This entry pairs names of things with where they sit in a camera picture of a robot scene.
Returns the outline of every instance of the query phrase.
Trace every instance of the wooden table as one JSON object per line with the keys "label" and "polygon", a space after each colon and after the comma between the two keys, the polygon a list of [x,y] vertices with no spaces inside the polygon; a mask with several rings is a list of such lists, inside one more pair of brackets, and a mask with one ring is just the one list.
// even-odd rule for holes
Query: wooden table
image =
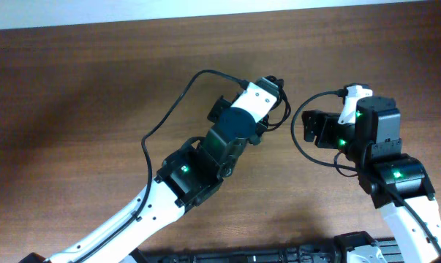
{"label": "wooden table", "polygon": [[[140,138],[207,68],[282,77],[293,110],[352,82],[395,98],[404,152],[424,163],[441,214],[441,2],[9,30],[0,31],[0,262],[50,256],[128,203],[146,184]],[[148,140],[154,167],[206,134],[216,99],[238,91],[201,77]],[[342,101],[316,108],[338,112]],[[336,153],[303,145],[321,160]],[[289,119],[246,149],[217,194],[140,247],[258,247],[360,230],[391,236],[356,178],[298,154]]]}

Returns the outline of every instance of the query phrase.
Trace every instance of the brown tabletop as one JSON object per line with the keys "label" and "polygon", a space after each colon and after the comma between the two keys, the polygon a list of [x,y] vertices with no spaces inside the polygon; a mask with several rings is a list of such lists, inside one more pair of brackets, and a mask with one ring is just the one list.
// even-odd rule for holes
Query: brown tabletop
{"label": "brown tabletop", "polygon": [[[0,31],[0,262],[61,251],[128,203],[146,184],[140,138],[207,68],[284,78],[293,111],[352,82],[393,97],[403,151],[425,165],[441,215],[441,2],[8,30]],[[220,95],[239,91],[201,77],[148,140],[154,168],[188,137],[206,134]],[[308,109],[338,112],[342,100]],[[356,178],[298,154],[290,119],[263,139],[218,193],[140,248],[262,247],[361,230],[391,236]],[[336,153],[302,144],[323,161]]]}

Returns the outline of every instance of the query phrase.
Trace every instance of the white plastic part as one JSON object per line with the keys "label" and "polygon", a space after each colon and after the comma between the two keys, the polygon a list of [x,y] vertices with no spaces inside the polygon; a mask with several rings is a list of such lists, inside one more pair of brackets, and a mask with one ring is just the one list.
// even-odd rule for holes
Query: white plastic part
{"label": "white plastic part", "polygon": [[254,83],[249,83],[248,88],[233,102],[231,107],[246,110],[257,123],[269,113],[276,101],[277,98],[274,95]]}
{"label": "white plastic part", "polygon": [[388,263],[377,246],[362,245],[347,252],[347,263]]}
{"label": "white plastic part", "polygon": [[363,88],[362,85],[353,85],[347,87],[347,90],[349,93],[345,97],[344,109],[340,114],[338,124],[355,123],[357,101],[364,97],[373,96],[373,91],[369,88]]}
{"label": "white plastic part", "polygon": [[[437,201],[430,201],[426,196],[413,197],[405,201],[425,222],[441,247],[441,219]],[[407,208],[396,207],[394,203],[390,203],[381,207],[379,211],[394,234],[405,262],[426,263],[438,257],[434,246],[429,243],[425,232]]]}
{"label": "white plastic part", "polygon": [[[79,260],[92,248],[100,244],[111,233],[115,232],[132,216],[146,192],[145,187],[125,208],[111,217],[104,224],[95,229],[87,237],[68,249],[52,255],[52,263],[69,263]],[[184,214],[184,207],[175,205],[178,198],[166,185],[152,181],[150,194],[146,206],[140,213],[141,220],[134,220],[125,230],[116,235],[108,244],[104,245],[85,263],[118,263],[131,251],[137,248],[144,240],[152,236],[164,226],[177,221]]]}

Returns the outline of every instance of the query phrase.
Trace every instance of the robotic arm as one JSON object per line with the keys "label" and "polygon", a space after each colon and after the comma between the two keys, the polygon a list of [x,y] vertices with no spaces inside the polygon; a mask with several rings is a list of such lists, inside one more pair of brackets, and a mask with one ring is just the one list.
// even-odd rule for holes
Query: robotic arm
{"label": "robotic arm", "polygon": [[[342,114],[303,112],[305,141],[338,149],[355,162],[360,186],[389,225],[406,262],[435,260],[441,254],[441,220],[434,188],[422,163],[402,153],[401,114],[395,101],[372,96],[368,86],[361,84],[327,94],[344,97],[344,110]],[[298,114],[292,123],[295,144],[293,127]],[[328,166],[348,169],[334,160]],[[348,246],[342,255],[347,262],[385,262],[377,249],[369,253],[372,246]]]}
{"label": "robotic arm", "polygon": [[[237,95],[233,103],[220,97],[208,115],[214,125],[205,137],[188,139],[163,161],[156,177],[125,208],[90,235],[52,255],[46,262],[120,262],[147,238],[177,221],[219,190],[223,178],[232,175],[246,144],[260,143],[262,134],[269,126],[269,111],[281,101],[290,107],[282,90],[283,80],[269,76],[251,83],[221,72],[205,70],[193,77],[165,118],[144,137],[144,153],[145,139],[161,126],[195,78],[206,72],[237,82],[244,88],[243,93]],[[199,143],[194,148],[192,144],[197,141]],[[146,158],[151,177],[148,154]],[[42,259],[31,254],[22,262],[42,262]]]}

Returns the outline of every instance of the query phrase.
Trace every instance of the green led indicator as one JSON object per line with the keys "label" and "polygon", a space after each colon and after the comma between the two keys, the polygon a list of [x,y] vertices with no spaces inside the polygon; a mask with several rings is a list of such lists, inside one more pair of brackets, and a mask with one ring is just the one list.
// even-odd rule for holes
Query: green led indicator
{"label": "green led indicator", "polygon": [[402,174],[400,172],[394,172],[393,175],[394,175],[394,178],[401,178],[402,177]]}

